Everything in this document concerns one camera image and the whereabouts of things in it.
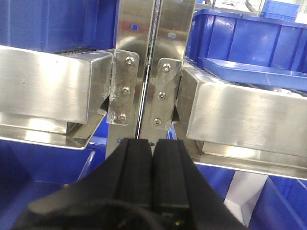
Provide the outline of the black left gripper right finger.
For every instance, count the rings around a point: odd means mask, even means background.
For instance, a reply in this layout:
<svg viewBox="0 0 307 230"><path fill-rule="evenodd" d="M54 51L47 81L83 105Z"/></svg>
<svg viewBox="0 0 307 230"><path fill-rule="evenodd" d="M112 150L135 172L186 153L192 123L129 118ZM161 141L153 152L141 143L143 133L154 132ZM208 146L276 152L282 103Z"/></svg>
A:
<svg viewBox="0 0 307 230"><path fill-rule="evenodd" d="M169 218L170 229L246 229L203 177L182 140L158 140L153 172L153 208Z"/></svg>

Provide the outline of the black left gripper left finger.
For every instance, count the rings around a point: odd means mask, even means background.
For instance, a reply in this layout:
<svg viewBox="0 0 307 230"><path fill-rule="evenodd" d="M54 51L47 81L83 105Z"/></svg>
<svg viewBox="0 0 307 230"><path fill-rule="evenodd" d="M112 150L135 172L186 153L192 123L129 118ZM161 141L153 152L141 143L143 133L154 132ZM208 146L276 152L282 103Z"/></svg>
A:
<svg viewBox="0 0 307 230"><path fill-rule="evenodd" d="M125 139L90 174L31 202L15 230L149 230L152 152L147 140Z"/></svg>

